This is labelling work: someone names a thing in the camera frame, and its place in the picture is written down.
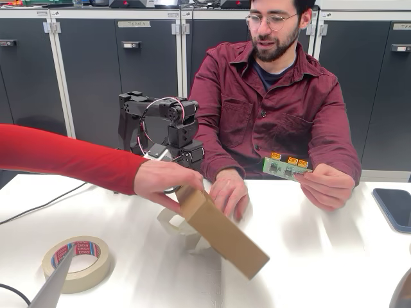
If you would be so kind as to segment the man's left hand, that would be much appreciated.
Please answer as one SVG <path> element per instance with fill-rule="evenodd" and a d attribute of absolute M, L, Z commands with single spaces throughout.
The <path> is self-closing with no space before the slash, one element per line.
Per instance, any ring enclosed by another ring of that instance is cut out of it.
<path fill-rule="evenodd" d="M 355 187 L 354 179 L 326 164 L 319 164 L 312 172 L 295 175 L 304 195 L 322 210 L 342 208 Z"/>

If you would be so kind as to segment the man's right hand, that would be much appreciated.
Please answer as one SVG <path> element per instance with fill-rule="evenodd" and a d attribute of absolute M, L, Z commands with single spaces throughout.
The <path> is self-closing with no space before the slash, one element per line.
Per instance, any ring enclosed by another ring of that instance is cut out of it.
<path fill-rule="evenodd" d="M 221 170 L 212 184 L 210 197 L 226 216 L 240 221 L 249 204 L 249 194 L 243 178 L 234 168 Z"/>

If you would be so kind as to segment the hand of red-sleeved person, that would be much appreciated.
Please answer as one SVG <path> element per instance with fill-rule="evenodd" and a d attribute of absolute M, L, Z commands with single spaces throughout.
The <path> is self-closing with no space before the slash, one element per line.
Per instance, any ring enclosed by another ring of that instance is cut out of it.
<path fill-rule="evenodd" d="M 164 193 L 165 190 L 179 185 L 204 189 L 203 177 L 199 172 L 174 162 L 148 160 L 141 164 L 136 173 L 134 193 L 179 214 L 179 203 Z"/>

